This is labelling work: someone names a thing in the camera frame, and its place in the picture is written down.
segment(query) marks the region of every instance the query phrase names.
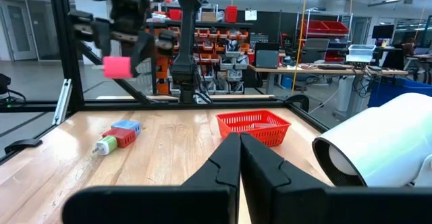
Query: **red block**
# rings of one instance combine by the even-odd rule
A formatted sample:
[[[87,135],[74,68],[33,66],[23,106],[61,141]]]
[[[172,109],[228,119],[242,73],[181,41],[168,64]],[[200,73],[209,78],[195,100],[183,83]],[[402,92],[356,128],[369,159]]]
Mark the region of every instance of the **red block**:
[[[135,141],[135,131],[122,128],[112,128],[103,133],[102,137],[114,136],[117,139],[117,145],[120,148],[125,148]]]

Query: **workbench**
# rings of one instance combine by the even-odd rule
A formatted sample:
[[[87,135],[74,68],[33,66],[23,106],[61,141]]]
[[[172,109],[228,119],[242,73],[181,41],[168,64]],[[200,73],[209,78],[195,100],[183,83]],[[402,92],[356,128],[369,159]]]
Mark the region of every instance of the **workbench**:
[[[311,142],[320,134],[289,109],[268,109],[292,125],[272,149],[295,166],[331,185]],[[63,203],[89,186],[180,185],[222,141],[216,114],[238,109],[79,111],[0,166],[0,223],[61,223]],[[142,132],[127,148],[103,157],[91,152],[112,123],[140,121]],[[239,223],[250,223],[241,190]]]
[[[357,84],[358,82],[363,80],[364,72],[360,69],[353,69],[351,65],[341,65],[346,67],[347,69],[302,69],[300,67],[295,66],[287,66],[287,67],[279,67],[277,69],[267,69],[267,68],[256,68],[253,65],[249,65],[248,67],[255,72],[267,72],[269,76],[267,77],[267,87],[265,94],[273,94],[273,87],[275,84],[275,74],[294,74],[297,71],[297,74],[313,74],[313,75],[335,75],[335,76],[355,76],[353,84]],[[381,72],[375,72],[370,70],[369,73],[371,75],[376,76],[407,76],[408,72],[400,71],[400,70],[382,70]],[[350,118],[356,115],[358,112],[362,110],[361,98],[357,93],[351,93],[350,101],[348,103],[348,110],[346,111],[346,118]]]

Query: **pink cube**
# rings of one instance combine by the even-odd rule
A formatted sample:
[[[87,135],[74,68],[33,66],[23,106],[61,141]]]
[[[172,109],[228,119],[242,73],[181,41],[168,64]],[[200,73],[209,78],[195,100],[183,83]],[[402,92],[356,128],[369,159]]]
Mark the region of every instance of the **pink cube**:
[[[132,78],[130,58],[105,56],[103,58],[103,76],[111,79]]]

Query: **blue bin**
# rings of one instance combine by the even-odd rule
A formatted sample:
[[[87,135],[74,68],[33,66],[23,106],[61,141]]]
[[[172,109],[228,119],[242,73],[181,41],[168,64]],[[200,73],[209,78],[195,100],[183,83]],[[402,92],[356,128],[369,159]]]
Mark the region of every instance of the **blue bin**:
[[[287,77],[287,76],[282,76],[281,84],[283,87],[291,89],[292,88],[292,79]]]
[[[373,82],[368,107],[379,107],[397,96],[415,92],[432,96],[432,86],[406,78],[382,78],[381,83]]]

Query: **person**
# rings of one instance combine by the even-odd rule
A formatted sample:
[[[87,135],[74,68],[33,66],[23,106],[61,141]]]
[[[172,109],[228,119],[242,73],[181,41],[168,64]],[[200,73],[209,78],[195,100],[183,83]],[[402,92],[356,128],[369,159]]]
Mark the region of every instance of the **person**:
[[[414,42],[415,40],[413,38],[409,38],[406,43],[402,44],[402,50],[404,52],[405,56],[413,56],[414,55]]]

